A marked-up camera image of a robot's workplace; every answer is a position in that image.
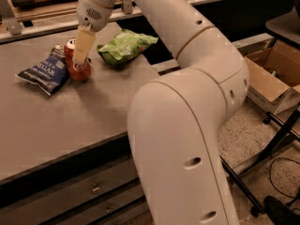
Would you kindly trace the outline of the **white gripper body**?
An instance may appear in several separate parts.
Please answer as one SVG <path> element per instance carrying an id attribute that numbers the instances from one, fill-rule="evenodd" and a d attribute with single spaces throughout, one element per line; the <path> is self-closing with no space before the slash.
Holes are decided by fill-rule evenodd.
<path id="1" fill-rule="evenodd" d="M 79 0 L 77 6 L 77 19 L 81 26 L 89 27 L 98 32 L 108 23 L 113 9 L 94 0 Z"/>

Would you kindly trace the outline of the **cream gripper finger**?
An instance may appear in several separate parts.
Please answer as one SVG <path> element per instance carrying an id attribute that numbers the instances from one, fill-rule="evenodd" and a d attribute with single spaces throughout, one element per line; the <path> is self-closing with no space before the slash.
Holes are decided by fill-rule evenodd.
<path id="1" fill-rule="evenodd" d="M 96 40 L 96 32 L 90 26 L 79 26 L 75 37 L 73 63 L 83 64 Z"/>

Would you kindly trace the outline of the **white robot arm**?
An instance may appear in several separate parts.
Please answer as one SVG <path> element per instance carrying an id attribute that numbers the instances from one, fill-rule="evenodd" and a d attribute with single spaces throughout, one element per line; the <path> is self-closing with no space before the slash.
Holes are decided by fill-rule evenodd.
<path id="1" fill-rule="evenodd" d="M 116 0 L 79 0 L 75 57 L 91 47 Z M 133 0 L 179 70 L 141 87 L 127 111 L 127 135 L 156 225 L 239 225 L 218 151 L 219 129 L 239 110 L 248 65 L 186 0 Z"/>

